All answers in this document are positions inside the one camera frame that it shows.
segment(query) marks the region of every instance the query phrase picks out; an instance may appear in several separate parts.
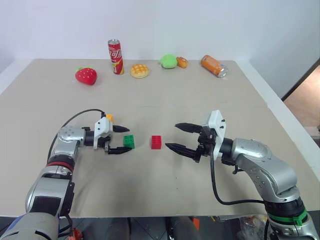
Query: green toy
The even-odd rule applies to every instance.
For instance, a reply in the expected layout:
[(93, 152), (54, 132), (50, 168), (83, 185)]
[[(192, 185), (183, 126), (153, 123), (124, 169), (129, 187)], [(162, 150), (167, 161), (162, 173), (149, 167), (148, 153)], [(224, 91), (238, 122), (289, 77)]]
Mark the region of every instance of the green toy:
[(160, 59), (161, 66), (165, 69), (173, 69), (177, 66), (178, 61), (176, 56), (172, 54), (166, 54)]
[(133, 135), (127, 135), (123, 137), (123, 145), (127, 148), (135, 148), (135, 140)]

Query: red lego brick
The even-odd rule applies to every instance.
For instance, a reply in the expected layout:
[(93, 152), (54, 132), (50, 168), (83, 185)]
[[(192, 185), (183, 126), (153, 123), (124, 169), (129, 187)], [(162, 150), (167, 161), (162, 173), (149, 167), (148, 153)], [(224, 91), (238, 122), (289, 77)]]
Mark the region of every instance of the red lego brick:
[(151, 149), (161, 149), (161, 136), (151, 136)]

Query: orange can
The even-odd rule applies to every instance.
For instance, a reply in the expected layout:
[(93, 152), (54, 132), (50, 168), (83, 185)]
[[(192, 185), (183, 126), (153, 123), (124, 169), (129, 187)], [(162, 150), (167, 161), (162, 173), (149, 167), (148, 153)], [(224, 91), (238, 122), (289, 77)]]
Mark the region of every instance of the orange can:
[(212, 72), (214, 75), (216, 75), (218, 78), (223, 78), (228, 72), (228, 68), (225, 65), (209, 55), (205, 55), (201, 59), (201, 65)]

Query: green lego brick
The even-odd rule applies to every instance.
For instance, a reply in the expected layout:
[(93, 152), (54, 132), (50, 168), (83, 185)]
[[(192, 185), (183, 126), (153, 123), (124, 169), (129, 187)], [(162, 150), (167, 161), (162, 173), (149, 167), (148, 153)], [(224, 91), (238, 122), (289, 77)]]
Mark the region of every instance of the green lego brick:
[(135, 139), (133, 135), (127, 135), (123, 137), (123, 145), (127, 148), (135, 148)]

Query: yellow lego brick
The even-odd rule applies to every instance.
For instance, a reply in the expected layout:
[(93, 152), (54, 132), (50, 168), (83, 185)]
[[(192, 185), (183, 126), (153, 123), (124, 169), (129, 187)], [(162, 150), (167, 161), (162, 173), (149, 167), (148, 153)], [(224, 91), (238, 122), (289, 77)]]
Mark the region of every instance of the yellow lego brick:
[(114, 116), (113, 116), (112, 114), (108, 113), (108, 114), (105, 115), (105, 117), (106, 117), (109, 121), (114, 122)]

